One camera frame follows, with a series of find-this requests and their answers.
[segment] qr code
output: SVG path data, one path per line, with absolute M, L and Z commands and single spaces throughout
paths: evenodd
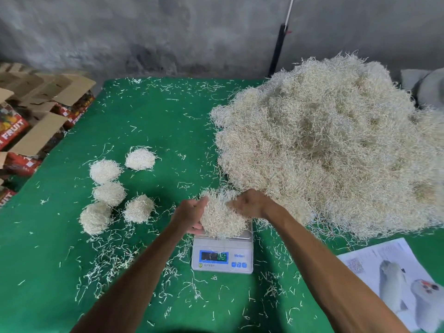
M 364 268 L 358 258 L 348 260 L 347 266 L 354 274 L 362 274 L 364 272 Z

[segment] hand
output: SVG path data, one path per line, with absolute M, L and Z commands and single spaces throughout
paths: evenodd
M 235 200 L 227 202 L 227 207 L 247 218 L 267 218 L 267 211 L 276 203 L 255 189 L 248 189 Z
M 171 216 L 171 223 L 176 223 L 177 226 L 183 227 L 187 233 L 200 235 L 205 231 L 200 223 L 200 219 L 208 203 L 208 196 L 197 200 L 183 200 L 179 207 Z

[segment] white rod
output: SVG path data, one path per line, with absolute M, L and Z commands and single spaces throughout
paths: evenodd
M 290 18 L 291 8 L 293 7 L 293 1 L 294 0 L 291 0 L 290 7 L 288 7 L 287 19 L 285 20 L 285 29 L 287 29 L 288 26 L 288 20 Z

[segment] black pole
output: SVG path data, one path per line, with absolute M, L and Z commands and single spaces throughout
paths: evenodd
M 281 55 L 282 45 L 284 44 L 284 38 L 287 33 L 285 24 L 281 24 L 279 29 L 279 35 L 277 36 L 276 46 L 274 47 L 273 58 L 271 59 L 270 70 L 268 71 L 268 77 L 273 76 L 278 65 L 279 56 Z

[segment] gray concrete wall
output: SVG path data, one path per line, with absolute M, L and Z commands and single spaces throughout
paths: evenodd
M 266 75 L 290 0 L 0 0 L 0 55 L 103 78 Z M 278 68 L 340 51 L 444 66 L 444 0 L 295 0 Z

